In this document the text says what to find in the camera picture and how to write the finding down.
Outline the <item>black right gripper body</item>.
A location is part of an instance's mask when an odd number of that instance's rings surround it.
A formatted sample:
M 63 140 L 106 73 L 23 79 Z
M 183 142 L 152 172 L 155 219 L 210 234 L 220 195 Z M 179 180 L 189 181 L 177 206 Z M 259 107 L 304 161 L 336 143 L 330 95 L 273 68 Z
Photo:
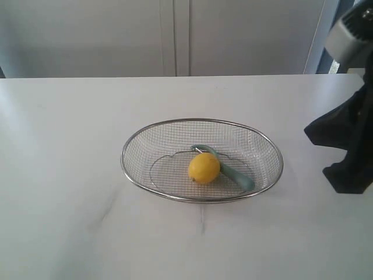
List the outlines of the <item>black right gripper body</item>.
M 365 96 L 353 136 L 353 154 L 364 163 L 372 161 L 372 67 L 364 74 Z

